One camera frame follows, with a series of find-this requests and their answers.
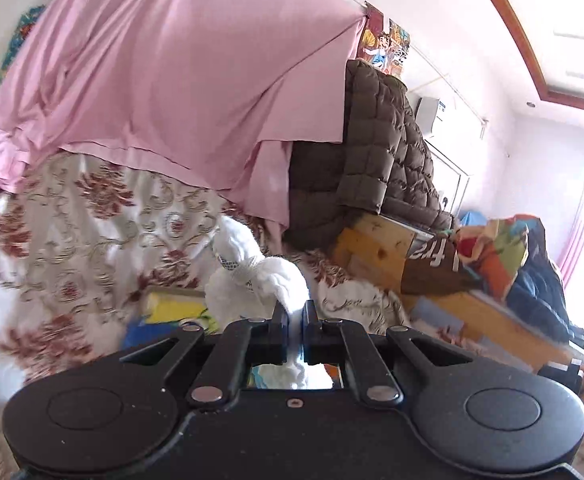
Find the metal rivet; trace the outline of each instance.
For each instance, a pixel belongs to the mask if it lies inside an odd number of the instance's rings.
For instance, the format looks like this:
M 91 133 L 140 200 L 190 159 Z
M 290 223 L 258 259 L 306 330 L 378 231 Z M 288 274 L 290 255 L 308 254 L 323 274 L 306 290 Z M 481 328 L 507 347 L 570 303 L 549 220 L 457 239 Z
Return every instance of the metal rivet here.
M 391 386 L 372 386 L 367 390 L 367 397 L 377 402 L 390 402 L 398 398 L 399 393 Z
M 223 399 L 223 392 L 216 386 L 199 386 L 192 391 L 192 399 L 197 402 L 216 402 Z
M 288 408 L 302 408 L 304 402 L 301 399 L 287 399 Z

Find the blue item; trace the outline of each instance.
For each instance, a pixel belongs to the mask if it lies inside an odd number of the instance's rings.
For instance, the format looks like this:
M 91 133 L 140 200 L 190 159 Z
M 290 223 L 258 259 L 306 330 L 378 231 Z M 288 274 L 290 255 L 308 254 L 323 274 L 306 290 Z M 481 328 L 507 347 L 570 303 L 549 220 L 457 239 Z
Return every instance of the blue item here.
M 529 255 L 518 270 L 507 295 L 507 306 L 524 322 L 535 326 L 559 343 L 575 341 L 560 277 L 547 256 L 545 229 L 538 219 L 521 220 L 527 225 Z
M 128 325 L 128 332 L 121 344 L 121 349 L 131 348 L 133 346 L 149 343 L 174 332 L 179 327 L 177 321 L 169 323 L 146 323 L 143 318 L 133 320 Z
M 467 211 L 460 219 L 460 225 L 487 225 L 488 219 L 478 211 Z

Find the air conditioner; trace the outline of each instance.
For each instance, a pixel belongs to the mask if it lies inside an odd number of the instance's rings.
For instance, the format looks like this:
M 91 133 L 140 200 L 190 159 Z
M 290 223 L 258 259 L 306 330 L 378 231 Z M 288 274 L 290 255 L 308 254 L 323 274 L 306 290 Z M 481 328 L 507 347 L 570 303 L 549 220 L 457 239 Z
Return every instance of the air conditioner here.
M 416 111 L 416 124 L 423 137 L 440 133 L 445 115 L 445 105 L 434 97 L 421 97 Z

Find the round pad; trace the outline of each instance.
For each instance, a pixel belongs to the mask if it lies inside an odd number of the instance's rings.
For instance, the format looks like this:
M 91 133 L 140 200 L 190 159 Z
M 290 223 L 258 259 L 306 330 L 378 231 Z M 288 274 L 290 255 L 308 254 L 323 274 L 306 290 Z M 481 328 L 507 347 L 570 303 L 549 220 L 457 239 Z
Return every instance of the round pad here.
M 413 407 L 423 439 L 454 463 L 520 474 L 571 460 L 584 435 L 584 406 L 561 384 L 515 368 L 433 368 Z
M 117 360 L 29 384 L 4 413 L 10 448 L 57 475 L 107 472 L 148 456 L 178 420 L 175 399 L 151 370 Z
M 50 419 L 66 430 L 97 430 L 122 412 L 120 397 L 102 388 L 79 388 L 60 393 L 50 400 L 48 407 Z
M 479 424 L 501 431 L 524 430 L 540 417 L 540 404 L 534 397 L 510 388 L 492 388 L 473 394 L 465 409 Z

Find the bed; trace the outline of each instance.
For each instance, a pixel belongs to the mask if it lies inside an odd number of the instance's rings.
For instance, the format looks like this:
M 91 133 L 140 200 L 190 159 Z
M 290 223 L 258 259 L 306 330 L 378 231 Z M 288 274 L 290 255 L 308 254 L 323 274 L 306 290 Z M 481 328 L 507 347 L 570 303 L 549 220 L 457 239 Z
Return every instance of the bed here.
M 228 214 L 267 251 L 262 222 L 216 192 L 94 156 L 59 152 L 0 197 L 0 479 L 14 470 L 1 414 L 29 381 L 118 349 L 143 290 L 202 290 L 219 265 L 209 247 Z M 316 251 L 290 252 L 325 317 L 372 333 L 406 322 L 401 303 Z

